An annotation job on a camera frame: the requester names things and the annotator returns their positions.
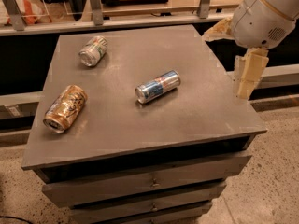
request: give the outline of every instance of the blue and silver can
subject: blue and silver can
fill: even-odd
[[[145,84],[138,86],[135,89],[135,94],[138,97],[138,102],[144,104],[168,91],[173,90],[179,85],[179,74],[178,72],[172,70]]]

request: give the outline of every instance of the gray cabinet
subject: gray cabinet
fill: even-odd
[[[103,35],[107,54],[82,65],[81,47]],[[147,105],[135,87],[175,69],[181,85]],[[53,133],[45,112],[70,84],[89,99],[72,127]],[[22,168],[78,223],[162,223],[198,217],[250,159],[263,122],[192,26],[62,35],[36,111]]]

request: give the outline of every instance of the can lid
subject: can lid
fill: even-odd
[[[82,51],[80,54],[80,59],[83,64],[86,66],[95,66],[97,64],[97,60],[94,56],[90,54],[90,52]]]
[[[56,133],[63,133],[65,128],[59,122],[54,121],[52,119],[44,119],[44,124],[50,128],[51,130],[55,131]]]
[[[176,70],[172,70],[172,71],[174,71],[175,73],[177,73],[177,76],[178,76],[178,86],[179,86],[181,84],[180,75],[179,75],[178,71],[176,71]]]
[[[138,97],[138,102],[140,102],[141,104],[144,104],[146,102],[146,97],[144,95],[144,92],[142,92],[142,90],[140,89],[140,87],[137,87],[135,89],[135,94]]]

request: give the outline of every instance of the silver can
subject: silver can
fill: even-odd
[[[178,72],[172,70],[136,87],[135,94],[138,97],[138,102],[144,104],[168,91],[173,90],[179,85],[179,74]]]
[[[86,66],[96,66],[107,51],[107,40],[103,36],[93,37],[79,52],[81,62]]]

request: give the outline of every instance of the beer can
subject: beer can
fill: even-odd
[[[86,101],[87,94],[82,88],[67,86],[46,112],[44,124],[56,133],[63,133],[72,125]]]
[[[178,72],[172,70],[145,84],[138,86],[135,89],[135,94],[138,97],[138,102],[144,104],[168,91],[173,90],[179,85],[179,74]]]
[[[99,35],[89,40],[79,52],[81,62],[86,66],[96,66],[107,51],[107,40]]]

